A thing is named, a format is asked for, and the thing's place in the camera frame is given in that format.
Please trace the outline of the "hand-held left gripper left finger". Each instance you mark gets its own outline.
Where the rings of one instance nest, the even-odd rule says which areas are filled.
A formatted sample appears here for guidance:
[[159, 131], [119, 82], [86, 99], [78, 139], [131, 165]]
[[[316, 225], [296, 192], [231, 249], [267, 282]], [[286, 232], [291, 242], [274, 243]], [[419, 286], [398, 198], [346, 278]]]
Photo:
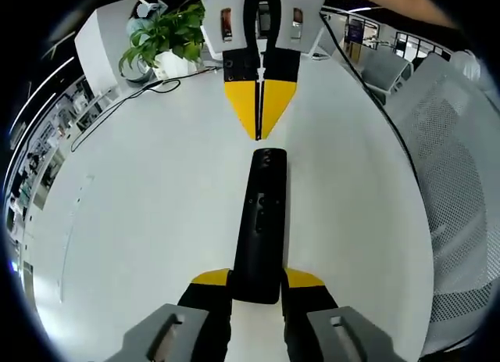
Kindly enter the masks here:
[[231, 337], [230, 269], [192, 279], [176, 304], [166, 303], [125, 332], [109, 361], [223, 361]]

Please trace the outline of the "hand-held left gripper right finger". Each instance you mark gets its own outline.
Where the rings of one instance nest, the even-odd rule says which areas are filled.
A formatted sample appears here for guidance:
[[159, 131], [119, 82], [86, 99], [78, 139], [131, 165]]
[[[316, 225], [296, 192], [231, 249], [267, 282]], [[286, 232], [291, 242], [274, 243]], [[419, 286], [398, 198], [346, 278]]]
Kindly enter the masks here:
[[391, 336], [350, 306], [338, 306], [313, 274], [284, 269], [284, 341], [291, 361], [401, 361]]

